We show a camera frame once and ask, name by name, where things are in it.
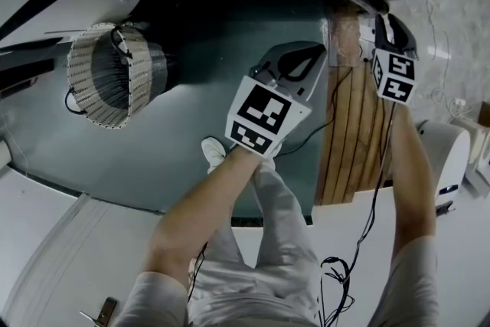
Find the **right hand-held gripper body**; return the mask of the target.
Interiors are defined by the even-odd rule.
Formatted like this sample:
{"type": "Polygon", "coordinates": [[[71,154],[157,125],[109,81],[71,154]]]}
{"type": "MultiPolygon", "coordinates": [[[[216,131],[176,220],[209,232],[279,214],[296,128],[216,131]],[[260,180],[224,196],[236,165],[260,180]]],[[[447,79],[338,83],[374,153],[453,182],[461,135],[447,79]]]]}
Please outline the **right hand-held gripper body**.
{"type": "Polygon", "coordinates": [[[416,87],[416,63],[410,57],[375,48],[371,69],[377,95],[396,103],[409,103],[416,87]]]}

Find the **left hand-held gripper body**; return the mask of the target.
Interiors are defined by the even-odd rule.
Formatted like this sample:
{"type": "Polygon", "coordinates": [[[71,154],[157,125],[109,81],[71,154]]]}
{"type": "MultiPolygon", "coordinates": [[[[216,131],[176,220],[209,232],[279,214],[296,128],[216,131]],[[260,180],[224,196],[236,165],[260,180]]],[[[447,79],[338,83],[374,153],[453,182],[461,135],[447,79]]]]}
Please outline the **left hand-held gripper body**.
{"type": "Polygon", "coordinates": [[[225,137],[261,157],[270,155],[312,112],[304,100],[310,64],[287,65],[283,74],[269,60],[251,67],[228,111],[225,137]]]}

